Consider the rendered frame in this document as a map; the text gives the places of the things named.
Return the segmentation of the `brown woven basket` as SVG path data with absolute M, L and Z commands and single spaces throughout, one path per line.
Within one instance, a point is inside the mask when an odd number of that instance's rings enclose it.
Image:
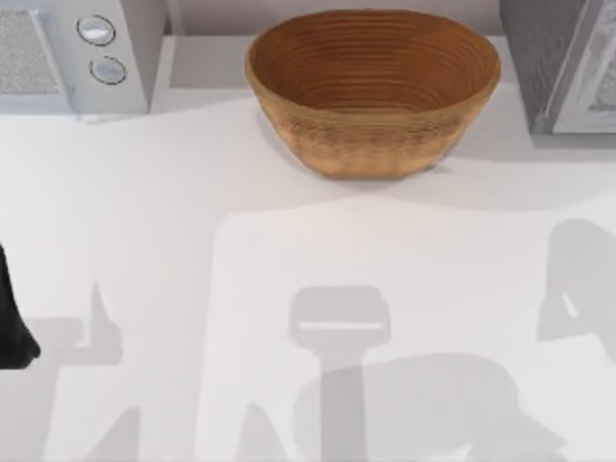
M 485 36 L 440 15 L 338 9 L 257 35 L 244 72 L 308 169 L 390 180 L 434 166 L 461 139 L 494 93 L 501 59 Z

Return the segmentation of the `grey cabinet door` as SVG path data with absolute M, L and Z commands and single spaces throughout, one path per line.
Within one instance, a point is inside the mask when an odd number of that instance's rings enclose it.
M 616 0 L 587 0 L 547 109 L 551 134 L 616 135 Z

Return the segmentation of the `pale microwave oven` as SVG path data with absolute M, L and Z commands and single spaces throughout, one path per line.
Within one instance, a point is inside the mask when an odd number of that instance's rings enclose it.
M 93 46 L 79 18 L 102 15 L 115 39 Z M 0 0 L 0 115 L 81 120 L 149 112 L 167 26 L 167 0 Z M 127 78 L 107 86 L 90 62 L 120 60 Z

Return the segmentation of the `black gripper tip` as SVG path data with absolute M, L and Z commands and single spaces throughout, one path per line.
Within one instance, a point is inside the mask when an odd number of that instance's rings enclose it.
M 0 244 L 0 370 L 24 370 L 40 354 L 39 343 L 15 302 L 6 253 Z

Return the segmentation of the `round microwave knob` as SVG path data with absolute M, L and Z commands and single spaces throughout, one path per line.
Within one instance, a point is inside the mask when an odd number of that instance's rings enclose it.
M 79 18 L 76 30 L 84 42 L 93 46 L 107 46 L 116 37 L 114 24 L 102 15 Z
M 90 62 L 90 75 L 103 85 L 116 86 L 127 78 L 127 70 L 120 60 L 104 56 Z

